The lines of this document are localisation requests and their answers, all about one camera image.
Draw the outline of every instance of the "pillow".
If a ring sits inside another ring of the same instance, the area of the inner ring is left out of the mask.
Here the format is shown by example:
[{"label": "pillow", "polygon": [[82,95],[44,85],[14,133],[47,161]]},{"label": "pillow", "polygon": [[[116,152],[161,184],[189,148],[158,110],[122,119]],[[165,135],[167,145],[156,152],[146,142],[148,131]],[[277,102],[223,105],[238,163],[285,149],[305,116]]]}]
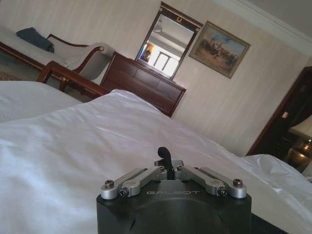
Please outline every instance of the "pillow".
[{"label": "pillow", "polygon": [[33,27],[22,29],[16,32],[16,35],[36,47],[54,53],[53,43],[41,36]]}]

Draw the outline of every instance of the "mirror frame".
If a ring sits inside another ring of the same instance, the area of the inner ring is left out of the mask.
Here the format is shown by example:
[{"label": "mirror frame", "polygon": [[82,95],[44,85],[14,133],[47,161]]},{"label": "mirror frame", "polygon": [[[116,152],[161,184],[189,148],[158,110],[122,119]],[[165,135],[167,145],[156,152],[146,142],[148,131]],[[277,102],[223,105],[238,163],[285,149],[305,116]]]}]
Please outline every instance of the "mirror frame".
[{"label": "mirror frame", "polygon": [[[150,35],[151,35],[151,33],[152,33],[152,31],[153,31],[153,29],[154,29],[154,27],[155,27],[155,25],[156,25],[156,23],[158,21],[158,18],[159,18],[160,15],[164,15],[164,16],[170,18],[171,20],[173,20],[173,21],[183,25],[184,27],[186,27],[189,30],[194,32],[192,37],[191,37],[191,39],[190,39],[190,41],[189,41],[189,43],[187,44],[187,46],[185,48],[185,50],[184,50],[180,60],[179,60],[179,63],[177,65],[176,69],[175,69],[175,72],[172,74],[171,77],[169,77],[169,76],[159,72],[159,70],[157,70],[156,68],[154,68],[152,66],[149,66],[146,63],[144,63],[144,62],[139,60],[139,56],[141,54],[141,51],[142,51],[144,45],[146,44],[147,40],[149,39],[149,37],[150,37]],[[166,4],[164,2],[160,2],[159,11],[158,11],[158,13],[157,13],[157,15],[156,15],[156,17],[155,17],[155,19],[153,21],[153,24],[152,24],[150,30],[148,31],[148,33],[147,33],[147,35],[146,35],[146,37],[145,37],[145,39],[144,39],[144,41],[143,41],[139,51],[138,51],[138,54],[137,54],[135,60],[137,62],[139,62],[145,68],[156,72],[158,75],[161,75],[162,77],[165,77],[165,78],[168,78],[168,79],[172,80],[174,78],[176,72],[178,71],[179,66],[183,62],[184,57],[186,56],[187,52],[189,51],[189,49],[191,47],[191,44],[193,43],[197,33],[199,32],[199,30],[201,29],[202,26],[203,26],[203,24],[201,22],[198,22],[197,20],[195,20],[195,19],[185,15],[184,13],[176,10],[175,8],[169,6],[168,4]]]}]

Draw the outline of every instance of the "silver metal linkage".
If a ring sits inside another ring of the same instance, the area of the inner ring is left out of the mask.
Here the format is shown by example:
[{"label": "silver metal linkage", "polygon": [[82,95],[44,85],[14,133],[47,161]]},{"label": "silver metal linkage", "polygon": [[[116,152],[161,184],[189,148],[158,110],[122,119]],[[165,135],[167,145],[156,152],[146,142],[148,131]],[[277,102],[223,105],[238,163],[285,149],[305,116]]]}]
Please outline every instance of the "silver metal linkage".
[{"label": "silver metal linkage", "polygon": [[241,179],[229,179],[224,175],[215,172],[214,170],[208,167],[202,167],[200,170],[208,176],[218,178],[222,180],[225,184],[225,188],[229,192],[229,195],[235,198],[244,198],[247,195],[246,185],[243,184]]},{"label": "silver metal linkage", "polygon": [[144,187],[151,180],[166,179],[167,171],[164,167],[151,167],[138,176],[123,182],[119,195],[122,197],[131,197],[140,193],[141,188]]},{"label": "silver metal linkage", "polygon": [[191,166],[178,166],[175,169],[175,177],[180,180],[189,180],[192,179],[199,185],[205,188],[206,192],[216,196],[225,196],[227,190],[224,183],[215,178],[200,172],[198,169],[195,169]]},{"label": "silver metal linkage", "polygon": [[119,190],[121,189],[123,182],[132,179],[143,172],[144,169],[135,168],[134,170],[123,175],[122,177],[118,178],[115,181],[113,180],[105,181],[105,183],[101,187],[101,197],[106,200],[114,199],[115,197],[118,196]]}]

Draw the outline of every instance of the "picture frame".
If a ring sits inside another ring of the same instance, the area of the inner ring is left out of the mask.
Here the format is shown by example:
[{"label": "picture frame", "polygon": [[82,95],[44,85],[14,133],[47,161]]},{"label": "picture frame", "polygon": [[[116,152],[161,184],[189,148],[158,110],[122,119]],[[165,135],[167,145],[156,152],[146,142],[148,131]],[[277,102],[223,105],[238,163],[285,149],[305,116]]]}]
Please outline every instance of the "picture frame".
[{"label": "picture frame", "polygon": [[207,21],[189,56],[231,78],[250,44]]}]

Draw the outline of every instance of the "upholstered seat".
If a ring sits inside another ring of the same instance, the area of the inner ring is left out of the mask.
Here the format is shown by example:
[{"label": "upholstered seat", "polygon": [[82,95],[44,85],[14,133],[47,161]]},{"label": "upholstered seat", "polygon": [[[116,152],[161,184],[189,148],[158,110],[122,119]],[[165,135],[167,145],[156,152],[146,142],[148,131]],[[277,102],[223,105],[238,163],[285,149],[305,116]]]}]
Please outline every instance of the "upholstered seat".
[{"label": "upholstered seat", "polygon": [[105,43],[72,44],[52,34],[48,40],[54,45],[54,53],[28,43],[16,36],[11,29],[0,25],[0,48],[41,70],[49,62],[55,61],[88,80],[94,80],[109,63],[114,52]]}]

